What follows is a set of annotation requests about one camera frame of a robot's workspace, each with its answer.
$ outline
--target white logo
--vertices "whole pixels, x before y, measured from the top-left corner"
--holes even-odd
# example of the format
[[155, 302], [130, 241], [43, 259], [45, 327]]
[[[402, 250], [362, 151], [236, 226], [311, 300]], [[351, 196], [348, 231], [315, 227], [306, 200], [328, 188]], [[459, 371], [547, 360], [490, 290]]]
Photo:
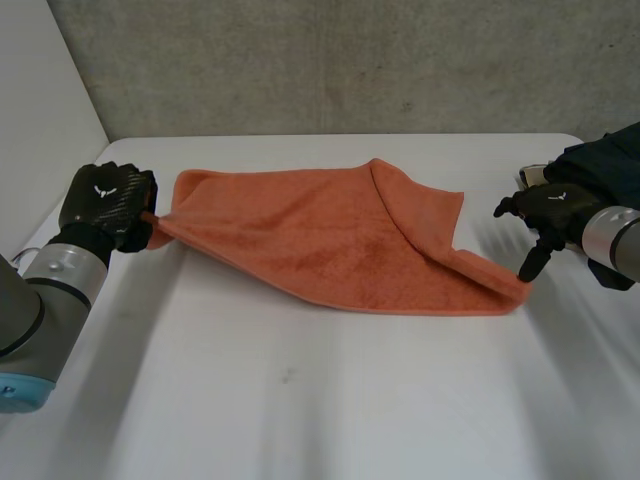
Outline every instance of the white logo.
[[562, 195], [560, 195], [559, 197], [547, 197], [549, 198], [549, 200], [564, 200], [565, 198], [567, 198], [567, 192], [562, 192]]
[[111, 195], [112, 193], [115, 193], [116, 190], [118, 190], [117, 188], [112, 188], [107, 192], [106, 190], [100, 190], [97, 185], [94, 185], [93, 189], [96, 191], [98, 195], [100, 195], [100, 198], [104, 198], [107, 195]]

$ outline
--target dark cloth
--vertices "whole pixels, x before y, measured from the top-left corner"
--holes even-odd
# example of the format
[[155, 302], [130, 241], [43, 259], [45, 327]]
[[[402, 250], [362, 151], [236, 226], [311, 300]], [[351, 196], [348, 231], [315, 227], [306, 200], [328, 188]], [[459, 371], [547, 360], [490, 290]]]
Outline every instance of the dark cloth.
[[604, 202], [640, 210], [640, 123], [566, 148], [544, 169], [550, 183], [575, 183]]

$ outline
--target gray robot arm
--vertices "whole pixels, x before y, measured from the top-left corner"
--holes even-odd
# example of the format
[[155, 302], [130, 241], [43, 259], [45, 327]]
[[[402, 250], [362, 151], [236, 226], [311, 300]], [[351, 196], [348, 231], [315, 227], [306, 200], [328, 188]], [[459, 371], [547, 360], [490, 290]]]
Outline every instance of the gray robot arm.
[[75, 245], [45, 246], [24, 278], [0, 257], [0, 413], [44, 405], [106, 276]]
[[87, 165], [75, 175], [60, 233], [20, 277], [0, 257], [0, 414], [31, 412], [55, 388], [106, 279], [113, 250], [138, 252], [153, 227], [151, 172]]
[[592, 260], [640, 282], [640, 212], [619, 206], [597, 212], [582, 233], [582, 249]]

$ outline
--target white table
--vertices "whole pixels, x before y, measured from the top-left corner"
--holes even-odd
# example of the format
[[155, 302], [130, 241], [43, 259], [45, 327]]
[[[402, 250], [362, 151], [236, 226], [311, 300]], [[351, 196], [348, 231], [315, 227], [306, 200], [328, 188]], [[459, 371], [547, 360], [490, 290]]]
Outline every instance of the white table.
[[[132, 139], [99, 162], [154, 170], [349, 167], [372, 157], [466, 192], [456, 230], [516, 268], [533, 236], [492, 218], [565, 135]], [[56, 231], [54, 211], [31, 240]], [[640, 301], [562, 252], [504, 317], [305, 304], [177, 242], [115, 255], [43, 410], [0, 427], [1, 479], [632, 479]]]

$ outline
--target orange towel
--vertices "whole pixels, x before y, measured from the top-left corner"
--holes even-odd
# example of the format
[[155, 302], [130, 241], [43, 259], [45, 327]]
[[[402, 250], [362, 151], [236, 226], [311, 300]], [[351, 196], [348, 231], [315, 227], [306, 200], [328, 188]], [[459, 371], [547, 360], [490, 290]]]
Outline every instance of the orange towel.
[[346, 310], [507, 313], [529, 286], [452, 248], [463, 197], [378, 159], [352, 169], [187, 170], [149, 248], [177, 238], [304, 300]]

